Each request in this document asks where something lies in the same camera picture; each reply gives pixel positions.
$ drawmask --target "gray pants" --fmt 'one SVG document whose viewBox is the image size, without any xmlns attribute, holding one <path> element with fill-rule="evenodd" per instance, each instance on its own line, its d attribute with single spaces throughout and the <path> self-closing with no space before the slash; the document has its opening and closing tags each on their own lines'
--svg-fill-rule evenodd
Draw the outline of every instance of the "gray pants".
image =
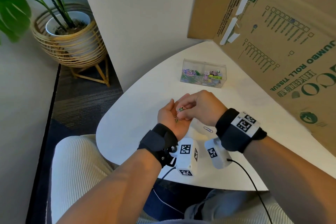
<svg viewBox="0 0 336 224">
<path fill-rule="evenodd" d="M 51 172 L 51 218 L 56 223 L 80 197 L 114 170 L 114 165 L 99 153 L 95 135 L 71 136 L 60 141 L 55 149 Z M 292 223 L 270 193 L 263 200 L 273 223 Z M 201 204 L 190 206 L 185 219 L 193 219 Z M 211 223 L 269 223 L 265 209 L 255 192 L 213 190 L 202 209 L 203 220 Z M 157 220 L 144 211 L 137 223 Z"/>
</svg>

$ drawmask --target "paper clip container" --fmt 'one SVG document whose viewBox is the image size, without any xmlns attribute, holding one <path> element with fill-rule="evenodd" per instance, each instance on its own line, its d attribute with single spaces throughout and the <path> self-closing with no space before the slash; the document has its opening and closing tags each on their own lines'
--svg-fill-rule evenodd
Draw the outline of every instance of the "paper clip container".
<svg viewBox="0 0 336 224">
<path fill-rule="evenodd" d="M 226 81 L 226 66 L 184 59 L 180 81 L 221 88 Z"/>
</svg>

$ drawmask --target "wrist-mounted device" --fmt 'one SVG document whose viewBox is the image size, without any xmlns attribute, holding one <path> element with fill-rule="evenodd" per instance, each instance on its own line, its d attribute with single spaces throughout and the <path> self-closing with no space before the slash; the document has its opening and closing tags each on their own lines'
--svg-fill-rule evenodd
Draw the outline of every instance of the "wrist-mounted device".
<svg viewBox="0 0 336 224">
<path fill-rule="evenodd" d="M 260 123 L 246 112 L 239 113 L 230 108 L 217 121 L 217 136 L 228 151 L 243 153 L 252 140 L 261 140 L 267 136 Z"/>
<path fill-rule="evenodd" d="M 165 165 L 173 167 L 176 158 L 174 159 L 169 153 L 177 151 L 177 138 L 168 127 L 158 123 L 142 138 L 139 149 L 148 150 L 161 163 L 162 167 Z"/>
</svg>

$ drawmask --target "white plant pot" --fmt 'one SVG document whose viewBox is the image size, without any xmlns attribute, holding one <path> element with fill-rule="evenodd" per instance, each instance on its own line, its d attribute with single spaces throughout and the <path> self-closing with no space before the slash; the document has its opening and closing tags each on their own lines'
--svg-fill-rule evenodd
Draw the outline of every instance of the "white plant pot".
<svg viewBox="0 0 336 224">
<path fill-rule="evenodd" d="M 90 17 L 79 11 L 71 11 L 68 12 L 69 17 L 74 21 L 82 21 L 85 24 L 89 25 L 91 22 Z M 61 14 L 57 14 L 56 18 L 61 22 L 62 25 L 66 25 Z M 85 56 L 86 59 L 91 59 L 96 56 L 95 52 L 99 49 L 97 41 L 95 41 L 95 35 L 92 31 L 88 31 L 84 34 L 80 34 L 78 37 L 74 37 L 73 39 L 69 39 L 69 35 L 55 35 L 56 30 L 59 28 L 59 24 L 55 21 L 54 18 L 51 18 L 47 24 L 45 25 L 46 31 L 52 35 L 56 36 L 60 41 L 58 44 L 64 47 L 64 50 L 69 53 L 70 56 L 80 57 Z"/>
</svg>

